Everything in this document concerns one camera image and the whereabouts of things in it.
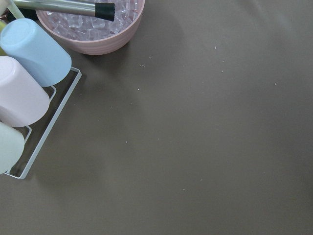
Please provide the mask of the pink bowl of ice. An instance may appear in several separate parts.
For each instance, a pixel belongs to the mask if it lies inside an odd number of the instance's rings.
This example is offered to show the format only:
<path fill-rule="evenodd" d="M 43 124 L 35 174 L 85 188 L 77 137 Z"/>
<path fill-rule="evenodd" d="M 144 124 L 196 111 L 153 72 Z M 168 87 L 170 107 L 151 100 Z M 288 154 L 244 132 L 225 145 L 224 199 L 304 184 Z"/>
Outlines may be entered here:
<path fill-rule="evenodd" d="M 64 36 L 61 36 L 52 30 L 52 26 L 50 22 L 48 21 L 47 13 L 45 13 L 42 10 L 36 10 L 36 14 L 40 23 L 46 29 L 46 31 L 57 42 L 61 43 L 61 45 L 73 51 L 76 51 L 78 53 L 82 53 L 82 54 L 104 55 L 104 54 L 108 54 L 108 53 L 114 52 L 122 48 L 135 35 L 140 25 L 142 13 L 143 13 L 144 6 L 145 6 L 144 0 L 137 0 L 136 2 L 137 2 L 138 15 L 127 28 L 105 39 L 93 40 L 93 41 L 78 41 L 78 40 L 69 39 Z"/>

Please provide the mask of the pale green cup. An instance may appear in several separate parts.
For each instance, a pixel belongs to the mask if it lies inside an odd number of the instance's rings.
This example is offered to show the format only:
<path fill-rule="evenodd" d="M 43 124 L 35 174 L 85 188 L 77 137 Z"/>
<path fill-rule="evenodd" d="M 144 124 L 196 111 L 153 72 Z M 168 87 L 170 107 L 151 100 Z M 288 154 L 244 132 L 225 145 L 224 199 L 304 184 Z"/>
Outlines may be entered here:
<path fill-rule="evenodd" d="M 0 173 L 10 170 L 24 150 L 24 137 L 18 130 L 0 123 Z"/>

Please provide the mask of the pink cup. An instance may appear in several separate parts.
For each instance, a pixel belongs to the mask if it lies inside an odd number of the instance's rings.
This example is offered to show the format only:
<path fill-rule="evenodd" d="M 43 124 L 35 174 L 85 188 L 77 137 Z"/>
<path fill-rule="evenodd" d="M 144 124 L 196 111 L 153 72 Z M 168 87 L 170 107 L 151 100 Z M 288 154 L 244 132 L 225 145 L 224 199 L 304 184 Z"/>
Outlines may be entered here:
<path fill-rule="evenodd" d="M 14 58 L 0 57 L 0 120 L 24 127 L 41 119 L 50 98 L 28 71 Z"/>

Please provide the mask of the light blue cup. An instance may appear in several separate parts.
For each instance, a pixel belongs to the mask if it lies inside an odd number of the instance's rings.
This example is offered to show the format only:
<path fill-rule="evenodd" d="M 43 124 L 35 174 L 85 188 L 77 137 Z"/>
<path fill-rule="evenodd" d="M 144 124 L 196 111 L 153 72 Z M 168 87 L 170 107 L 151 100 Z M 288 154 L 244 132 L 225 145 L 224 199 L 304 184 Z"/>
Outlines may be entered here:
<path fill-rule="evenodd" d="M 72 65 L 70 55 L 35 21 L 10 22 L 0 33 L 0 46 L 16 59 L 42 87 L 62 81 Z"/>

